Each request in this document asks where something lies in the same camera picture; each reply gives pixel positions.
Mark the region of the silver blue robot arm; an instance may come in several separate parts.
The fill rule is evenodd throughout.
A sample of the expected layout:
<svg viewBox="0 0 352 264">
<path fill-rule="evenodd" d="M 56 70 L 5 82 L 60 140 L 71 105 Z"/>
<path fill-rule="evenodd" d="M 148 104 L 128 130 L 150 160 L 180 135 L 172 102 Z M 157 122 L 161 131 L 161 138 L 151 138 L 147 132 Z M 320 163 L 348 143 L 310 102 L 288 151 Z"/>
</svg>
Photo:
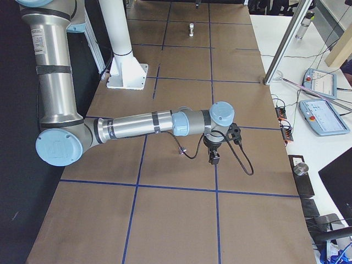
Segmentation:
<svg viewBox="0 0 352 264">
<path fill-rule="evenodd" d="M 82 32 L 88 43 L 94 33 L 84 1 L 19 1 L 20 14 L 30 29 L 36 59 L 43 117 L 36 152 L 53 166 L 68 166 L 88 149 L 108 140 L 169 133 L 172 137 L 200 134 L 210 162 L 219 160 L 217 149 L 228 142 L 235 110 L 219 101 L 209 109 L 151 112 L 128 117 L 84 118 L 77 107 L 87 108 L 94 92 L 86 70 L 73 77 L 67 35 Z"/>
</svg>

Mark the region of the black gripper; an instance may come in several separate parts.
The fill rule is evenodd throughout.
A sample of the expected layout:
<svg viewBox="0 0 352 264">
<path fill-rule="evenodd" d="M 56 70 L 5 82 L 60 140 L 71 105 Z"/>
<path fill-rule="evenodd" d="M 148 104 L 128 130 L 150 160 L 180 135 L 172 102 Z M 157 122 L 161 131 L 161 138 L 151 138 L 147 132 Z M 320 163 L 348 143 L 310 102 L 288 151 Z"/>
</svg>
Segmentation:
<svg viewBox="0 0 352 264">
<path fill-rule="evenodd" d="M 208 150 L 208 162 L 213 165 L 217 165 L 220 160 L 220 155 L 217 153 L 218 148 L 221 146 L 223 140 L 219 142 L 214 142 L 208 139 L 207 137 L 203 137 L 203 143 L 207 147 Z"/>
</svg>

